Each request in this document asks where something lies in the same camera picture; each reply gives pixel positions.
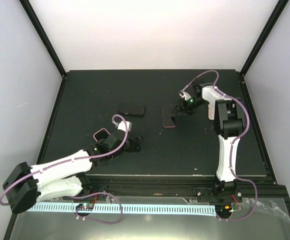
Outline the phone with red edge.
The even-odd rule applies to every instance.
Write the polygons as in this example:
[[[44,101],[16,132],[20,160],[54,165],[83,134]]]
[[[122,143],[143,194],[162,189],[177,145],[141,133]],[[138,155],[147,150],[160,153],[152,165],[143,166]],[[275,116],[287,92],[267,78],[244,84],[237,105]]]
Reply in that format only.
[[[176,127],[176,115],[173,112],[174,108],[175,105],[171,103],[162,105],[162,125],[164,128]]]

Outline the black phone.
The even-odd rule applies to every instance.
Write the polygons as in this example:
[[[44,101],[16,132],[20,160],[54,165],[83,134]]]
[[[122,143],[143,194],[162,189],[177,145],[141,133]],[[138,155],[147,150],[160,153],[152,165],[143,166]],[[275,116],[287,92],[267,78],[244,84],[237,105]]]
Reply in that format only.
[[[145,105],[138,103],[120,102],[117,109],[118,114],[141,117],[145,113]]]

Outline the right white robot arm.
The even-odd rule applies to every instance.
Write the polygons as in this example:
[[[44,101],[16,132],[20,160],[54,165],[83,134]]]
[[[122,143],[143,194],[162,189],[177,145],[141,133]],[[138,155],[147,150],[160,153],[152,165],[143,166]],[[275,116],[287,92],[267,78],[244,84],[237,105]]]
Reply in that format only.
[[[211,188],[213,198],[224,202],[236,193],[236,155],[240,139],[248,132],[250,120],[244,105],[236,98],[222,92],[216,83],[188,83],[179,92],[180,100],[164,114],[165,124],[176,127],[176,117],[192,115],[196,109],[208,105],[208,117],[214,122],[219,140],[219,160],[215,181]]]

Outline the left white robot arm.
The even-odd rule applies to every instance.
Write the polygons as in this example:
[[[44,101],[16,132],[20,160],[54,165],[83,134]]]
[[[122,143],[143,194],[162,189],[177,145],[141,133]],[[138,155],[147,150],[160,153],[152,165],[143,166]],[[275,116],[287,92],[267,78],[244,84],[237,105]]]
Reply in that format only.
[[[22,162],[15,166],[3,184],[4,196],[12,213],[20,214],[36,203],[61,197],[88,199],[92,187],[84,173],[98,162],[109,162],[122,153],[141,150],[143,137],[125,137],[125,131],[100,129],[94,143],[76,153],[52,162],[30,166]]]

